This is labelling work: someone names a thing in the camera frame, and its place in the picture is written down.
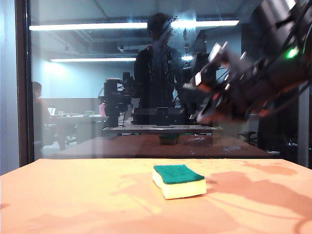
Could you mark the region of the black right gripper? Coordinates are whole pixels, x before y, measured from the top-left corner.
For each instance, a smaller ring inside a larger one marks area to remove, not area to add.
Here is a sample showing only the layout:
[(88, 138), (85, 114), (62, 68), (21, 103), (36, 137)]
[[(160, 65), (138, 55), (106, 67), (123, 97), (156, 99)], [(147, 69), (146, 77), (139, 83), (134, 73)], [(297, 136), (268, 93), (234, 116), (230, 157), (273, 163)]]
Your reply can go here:
[(222, 82), (210, 75), (225, 62), (216, 58), (183, 85), (184, 91), (205, 93), (208, 97), (196, 117), (197, 122), (239, 122), (251, 113), (265, 116), (266, 103), (293, 88), (291, 58), (280, 56), (272, 64), (265, 64), (263, 60), (249, 64), (237, 58), (227, 61), (230, 72)]

